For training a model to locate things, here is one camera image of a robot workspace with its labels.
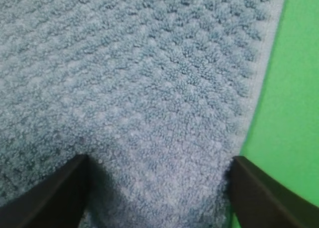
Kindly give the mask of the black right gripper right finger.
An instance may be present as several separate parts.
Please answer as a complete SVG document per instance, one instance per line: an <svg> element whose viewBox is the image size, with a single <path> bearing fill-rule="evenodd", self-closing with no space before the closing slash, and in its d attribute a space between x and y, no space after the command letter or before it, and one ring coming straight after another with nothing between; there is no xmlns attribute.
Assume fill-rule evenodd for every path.
<svg viewBox="0 0 319 228"><path fill-rule="evenodd" d="M319 209L244 156L229 170L229 200L243 228L317 228Z"/></svg>

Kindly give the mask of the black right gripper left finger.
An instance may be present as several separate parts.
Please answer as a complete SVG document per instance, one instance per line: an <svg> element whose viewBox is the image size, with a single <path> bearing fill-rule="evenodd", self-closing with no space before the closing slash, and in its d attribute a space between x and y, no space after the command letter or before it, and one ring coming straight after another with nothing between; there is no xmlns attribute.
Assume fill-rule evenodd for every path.
<svg viewBox="0 0 319 228"><path fill-rule="evenodd" d="M76 228L88 201L88 156L76 155L0 209L2 228Z"/></svg>

